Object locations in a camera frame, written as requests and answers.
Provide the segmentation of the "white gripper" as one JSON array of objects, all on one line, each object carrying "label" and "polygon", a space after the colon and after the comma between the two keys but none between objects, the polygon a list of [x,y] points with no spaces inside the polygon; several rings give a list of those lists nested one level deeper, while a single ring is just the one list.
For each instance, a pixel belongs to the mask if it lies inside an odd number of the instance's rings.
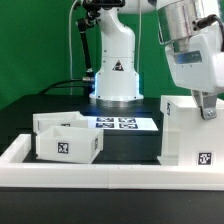
[{"label": "white gripper", "polygon": [[224,24],[212,14],[194,25],[199,32],[189,39],[187,51],[175,53],[168,45],[165,52],[175,85],[192,90],[201,117],[211,120],[217,117],[214,93],[224,92]]}]

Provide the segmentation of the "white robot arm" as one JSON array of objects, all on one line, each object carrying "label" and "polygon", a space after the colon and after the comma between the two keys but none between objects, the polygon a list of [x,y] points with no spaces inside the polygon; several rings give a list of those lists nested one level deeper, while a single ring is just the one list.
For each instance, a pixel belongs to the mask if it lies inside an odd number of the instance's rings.
[{"label": "white robot arm", "polygon": [[135,34],[118,15],[156,11],[159,41],[175,85],[191,91],[203,119],[216,117],[217,95],[224,92],[219,0],[82,0],[82,7],[86,17],[79,28],[98,24],[101,31],[101,68],[90,94],[93,103],[128,105],[143,99],[134,69]]}]

